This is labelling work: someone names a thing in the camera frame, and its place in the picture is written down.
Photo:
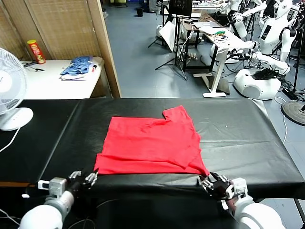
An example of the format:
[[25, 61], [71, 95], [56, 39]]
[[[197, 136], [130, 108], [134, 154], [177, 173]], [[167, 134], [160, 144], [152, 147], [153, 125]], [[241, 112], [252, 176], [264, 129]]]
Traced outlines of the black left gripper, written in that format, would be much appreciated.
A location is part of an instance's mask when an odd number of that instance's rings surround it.
[[98, 178], [98, 170], [94, 170], [86, 177], [81, 176], [81, 171], [73, 171], [69, 175], [69, 183], [67, 190], [73, 195], [87, 190], [89, 186], [93, 186]]

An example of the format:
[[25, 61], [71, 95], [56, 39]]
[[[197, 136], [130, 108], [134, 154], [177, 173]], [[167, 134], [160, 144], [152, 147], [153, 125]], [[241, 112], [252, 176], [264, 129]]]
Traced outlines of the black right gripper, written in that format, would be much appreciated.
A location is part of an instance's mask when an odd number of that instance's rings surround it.
[[219, 175], [213, 182], [209, 179], [202, 180], [204, 190], [213, 198], [229, 198], [230, 185], [230, 181], [224, 175]]

